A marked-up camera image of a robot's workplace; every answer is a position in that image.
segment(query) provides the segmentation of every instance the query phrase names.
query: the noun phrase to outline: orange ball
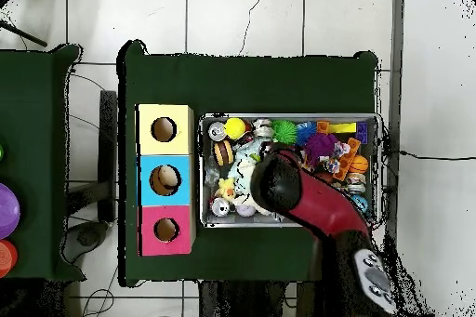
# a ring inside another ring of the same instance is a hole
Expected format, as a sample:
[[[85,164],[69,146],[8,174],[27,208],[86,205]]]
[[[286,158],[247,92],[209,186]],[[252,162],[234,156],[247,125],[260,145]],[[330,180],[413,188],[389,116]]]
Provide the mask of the orange ball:
[[[349,172],[363,174],[368,168],[368,161],[365,157],[357,155],[353,158],[349,166]]]

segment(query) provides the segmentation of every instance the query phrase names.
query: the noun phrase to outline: pink box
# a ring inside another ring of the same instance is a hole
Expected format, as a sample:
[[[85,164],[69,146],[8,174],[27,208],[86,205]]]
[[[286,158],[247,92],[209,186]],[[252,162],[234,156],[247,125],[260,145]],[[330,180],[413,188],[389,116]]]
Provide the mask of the pink box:
[[[178,235],[170,242],[160,241],[154,232],[156,223],[162,218],[169,218],[177,223]],[[195,219],[192,216],[192,209],[188,205],[143,206],[140,232],[142,256],[188,255],[192,251],[195,239]]]

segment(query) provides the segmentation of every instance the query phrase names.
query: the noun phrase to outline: purple toy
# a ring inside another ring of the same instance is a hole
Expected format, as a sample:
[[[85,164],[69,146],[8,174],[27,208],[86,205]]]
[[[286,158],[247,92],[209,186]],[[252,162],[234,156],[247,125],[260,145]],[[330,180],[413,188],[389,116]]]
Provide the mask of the purple toy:
[[[308,157],[308,164],[316,165],[319,163],[319,157],[331,156],[336,143],[337,138],[334,134],[314,134],[304,145],[304,152]]]
[[[20,221],[20,205],[15,194],[0,183],[0,239],[7,238]]]
[[[357,123],[357,132],[355,133],[355,138],[363,145],[367,144],[367,123],[366,122],[358,122]]]

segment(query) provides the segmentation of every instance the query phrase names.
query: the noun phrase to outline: yellow box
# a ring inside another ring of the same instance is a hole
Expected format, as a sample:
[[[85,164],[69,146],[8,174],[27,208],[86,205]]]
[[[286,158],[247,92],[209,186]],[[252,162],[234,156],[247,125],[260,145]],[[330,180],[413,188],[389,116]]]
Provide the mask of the yellow box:
[[[135,114],[141,155],[194,153],[193,111],[188,105],[139,104]]]

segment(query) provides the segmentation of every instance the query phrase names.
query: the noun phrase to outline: dark green tablecloth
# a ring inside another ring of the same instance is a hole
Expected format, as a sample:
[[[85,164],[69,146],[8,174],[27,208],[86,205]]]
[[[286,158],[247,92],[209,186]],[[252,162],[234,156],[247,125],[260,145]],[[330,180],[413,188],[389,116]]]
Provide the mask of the dark green tablecloth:
[[[65,82],[79,46],[52,52],[0,50],[0,183],[16,193],[20,223],[7,238],[18,250],[7,275],[76,280],[60,259],[66,215]]]
[[[195,128],[206,112],[374,112],[376,56],[219,58],[148,55],[144,50],[140,41],[129,41],[117,59],[119,159],[126,169],[119,172],[121,198],[126,196],[120,207],[120,218],[126,217],[120,225],[121,277],[306,280],[312,237],[301,228],[205,229],[197,221],[190,255],[139,257],[134,105],[187,104],[194,110]]]

